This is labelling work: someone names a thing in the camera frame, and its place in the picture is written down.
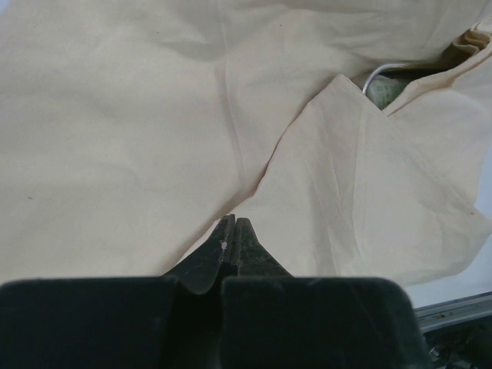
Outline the stainless steel tray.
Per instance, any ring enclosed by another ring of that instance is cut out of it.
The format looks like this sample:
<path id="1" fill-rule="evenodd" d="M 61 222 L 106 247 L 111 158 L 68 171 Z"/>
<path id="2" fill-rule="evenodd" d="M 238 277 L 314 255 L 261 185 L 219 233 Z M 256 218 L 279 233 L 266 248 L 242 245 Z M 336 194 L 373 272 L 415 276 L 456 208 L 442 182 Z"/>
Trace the stainless steel tray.
<path id="1" fill-rule="evenodd" d="M 381 65 L 374 69 L 367 77 L 366 81 L 363 84 L 363 87 L 361 89 L 362 93 L 364 95 L 367 94 L 367 90 L 369 89 L 370 84 L 372 81 L 378 76 L 381 75 L 382 73 L 390 70 L 396 70 L 396 69 L 402 69 L 406 68 L 408 66 L 408 63 L 402 63 L 402 62 L 393 62 L 393 63 L 387 63 L 384 65 Z"/>

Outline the green printed gauze bag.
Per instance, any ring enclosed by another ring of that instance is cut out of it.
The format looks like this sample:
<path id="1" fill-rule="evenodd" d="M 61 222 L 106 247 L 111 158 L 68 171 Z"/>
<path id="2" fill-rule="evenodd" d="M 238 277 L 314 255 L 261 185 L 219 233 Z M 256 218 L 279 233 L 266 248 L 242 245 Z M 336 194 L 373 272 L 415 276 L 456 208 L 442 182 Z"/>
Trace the green printed gauze bag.
<path id="1" fill-rule="evenodd" d="M 410 82 L 407 79 L 378 75 L 368 85 L 365 95 L 377 108 L 383 110 L 402 93 Z"/>

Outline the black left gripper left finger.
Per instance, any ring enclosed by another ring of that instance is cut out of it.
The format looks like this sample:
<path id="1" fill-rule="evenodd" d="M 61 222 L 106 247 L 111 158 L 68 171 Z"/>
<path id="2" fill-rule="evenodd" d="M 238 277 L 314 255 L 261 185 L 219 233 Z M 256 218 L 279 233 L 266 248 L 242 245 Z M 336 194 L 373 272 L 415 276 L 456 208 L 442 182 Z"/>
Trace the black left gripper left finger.
<path id="1" fill-rule="evenodd" d="M 157 277 L 11 281 L 3 368 L 217 368 L 219 290 L 235 218 Z"/>

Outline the beige cloth drape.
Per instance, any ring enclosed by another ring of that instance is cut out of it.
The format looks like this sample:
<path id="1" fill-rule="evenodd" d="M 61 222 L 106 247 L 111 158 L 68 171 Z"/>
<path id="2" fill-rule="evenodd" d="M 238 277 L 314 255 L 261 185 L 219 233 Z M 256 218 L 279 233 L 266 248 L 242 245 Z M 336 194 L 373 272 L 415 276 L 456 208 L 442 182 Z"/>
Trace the beige cloth drape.
<path id="1" fill-rule="evenodd" d="M 294 275 L 431 281 L 490 140 L 489 1 L 12 1 L 1 279 L 160 274 L 233 212 Z"/>

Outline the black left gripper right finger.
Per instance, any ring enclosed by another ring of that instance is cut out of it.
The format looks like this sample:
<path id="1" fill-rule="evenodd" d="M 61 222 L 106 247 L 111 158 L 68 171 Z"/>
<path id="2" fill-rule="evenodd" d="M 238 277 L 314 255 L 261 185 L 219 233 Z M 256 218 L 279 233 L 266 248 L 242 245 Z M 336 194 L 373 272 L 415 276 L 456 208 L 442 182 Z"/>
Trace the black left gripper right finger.
<path id="1" fill-rule="evenodd" d="M 381 278 L 260 275 L 246 218 L 234 230 L 238 272 L 221 286 L 224 368 L 429 368 L 409 297 Z"/>

